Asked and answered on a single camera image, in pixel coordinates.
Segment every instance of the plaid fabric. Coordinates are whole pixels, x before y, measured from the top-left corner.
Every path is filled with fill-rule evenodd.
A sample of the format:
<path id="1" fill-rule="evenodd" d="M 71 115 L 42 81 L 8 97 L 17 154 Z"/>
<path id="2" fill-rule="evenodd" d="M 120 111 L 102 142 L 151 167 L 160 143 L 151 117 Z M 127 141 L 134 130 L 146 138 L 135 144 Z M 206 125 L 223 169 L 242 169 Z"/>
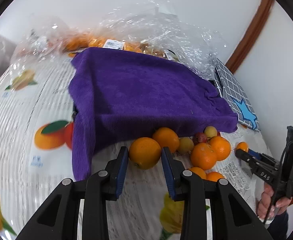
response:
<path id="1" fill-rule="evenodd" d="M 215 69 L 215 86 L 233 110 L 238 114 L 239 123 L 259 131 L 259 121 L 241 85 L 228 68 L 219 60 Z"/>

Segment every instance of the purple towel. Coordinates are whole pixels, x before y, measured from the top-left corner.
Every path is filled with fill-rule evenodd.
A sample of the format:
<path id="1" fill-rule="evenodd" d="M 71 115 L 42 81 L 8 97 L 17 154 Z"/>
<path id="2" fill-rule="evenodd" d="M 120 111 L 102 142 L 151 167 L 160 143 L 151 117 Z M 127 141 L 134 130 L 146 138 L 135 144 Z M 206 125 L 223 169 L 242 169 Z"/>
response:
<path id="1" fill-rule="evenodd" d="M 95 152 L 123 140 L 151 137 L 159 127 L 179 136 L 237 129 L 238 116 L 216 88 L 183 65 L 115 49 L 88 48 L 72 64 L 69 91 L 78 109 L 72 166 L 76 180 L 91 174 Z"/>

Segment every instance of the printed green leaf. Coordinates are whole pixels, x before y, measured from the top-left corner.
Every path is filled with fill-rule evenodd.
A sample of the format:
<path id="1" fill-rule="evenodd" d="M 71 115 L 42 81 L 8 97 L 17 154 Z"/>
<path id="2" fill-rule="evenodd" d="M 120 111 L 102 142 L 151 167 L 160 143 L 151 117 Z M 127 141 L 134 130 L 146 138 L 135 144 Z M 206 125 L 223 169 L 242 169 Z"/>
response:
<path id="1" fill-rule="evenodd" d="M 28 85 L 29 85 L 29 86 L 31 86 L 31 85 L 37 85 L 37 82 L 35 82 L 34 80 L 32 80 L 32 81 L 30 81 L 30 82 L 28 83 Z"/>
<path id="2" fill-rule="evenodd" d="M 67 120 L 58 120 L 58 121 L 52 122 L 43 128 L 41 134 L 49 134 L 49 133 L 57 132 L 60 129 L 63 129 L 68 123 L 69 121 Z"/>
<path id="3" fill-rule="evenodd" d="M 9 223 L 2 218 L 2 224 L 3 224 L 3 228 L 8 230 L 11 234 L 13 234 L 14 236 L 16 236 L 17 234 L 15 233 L 15 231 L 13 230 L 13 228 L 9 225 Z"/>
<path id="4" fill-rule="evenodd" d="M 161 236 L 159 240 L 167 240 L 173 233 L 168 232 L 164 228 L 162 228 Z"/>

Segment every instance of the fruit print tablecloth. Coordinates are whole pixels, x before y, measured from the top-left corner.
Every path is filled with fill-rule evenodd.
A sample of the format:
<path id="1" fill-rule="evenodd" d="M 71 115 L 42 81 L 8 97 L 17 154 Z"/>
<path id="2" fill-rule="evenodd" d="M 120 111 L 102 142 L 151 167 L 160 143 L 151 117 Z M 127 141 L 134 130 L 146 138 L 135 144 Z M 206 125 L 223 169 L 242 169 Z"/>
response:
<path id="1" fill-rule="evenodd" d="M 28 219 L 44 199 L 64 178 L 72 178 L 71 150 L 68 133 L 71 125 L 72 100 L 68 85 L 74 75 L 70 58 L 65 55 L 54 61 L 43 60 L 34 68 L 37 84 L 19 91 L 6 90 L 10 78 L 8 71 L 0 79 L 0 210 L 3 220 L 0 234 L 3 239 L 15 239 Z M 55 129 L 49 137 L 55 143 L 43 142 L 44 127 Z M 239 129 L 232 134 L 222 134 L 235 147 L 247 141 L 250 148 L 267 153 L 261 133 Z M 108 160 L 117 156 L 121 146 L 129 147 L 131 141 L 119 142 L 100 151 L 93 157 L 92 171 L 103 169 Z M 189 158 L 175 158 L 191 166 Z M 213 167 L 232 183 L 238 192 L 255 209 L 255 181 L 240 168 L 231 154 Z M 164 234 L 160 212 L 164 208 L 167 192 L 165 178 L 159 162 L 147 171 L 129 163 L 123 193 L 117 202 L 108 202 L 110 239 L 154 239 L 160 237 L 179 239 L 179 234 Z M 81 238 L 83 202 L 80 207 L 78 239 Z M 212 238 L 210 211 L 208 214 L 208 239 Z"/>

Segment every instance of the white wall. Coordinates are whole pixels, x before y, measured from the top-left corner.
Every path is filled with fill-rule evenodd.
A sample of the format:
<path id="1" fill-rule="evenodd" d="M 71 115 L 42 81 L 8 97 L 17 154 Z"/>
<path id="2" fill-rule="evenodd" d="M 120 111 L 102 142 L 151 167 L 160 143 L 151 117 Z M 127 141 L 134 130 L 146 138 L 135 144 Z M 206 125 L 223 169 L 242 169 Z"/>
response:
<path id="1" fill-rule="evenodd" d="M 279 159 L 286 127 L 293 126 L 293 22 L 278 3 L 235 77 L 250 98 L 267 146 Z M 288 213 L 289 235 L 293 205 Z"/>
<path id="2" fill-rule="evenodd" d="M 88 28 L 113 8 L 147 0 L 14 0 L 0 18 L 0 34 L 14 42 L 31 29 L 34 15 L 59 16 L 70 27 Z M 169 0 L 187 23 L 218 30 L 228 47 L 219 58 L 226 62 L 249 25 L 260 0 Z"/>

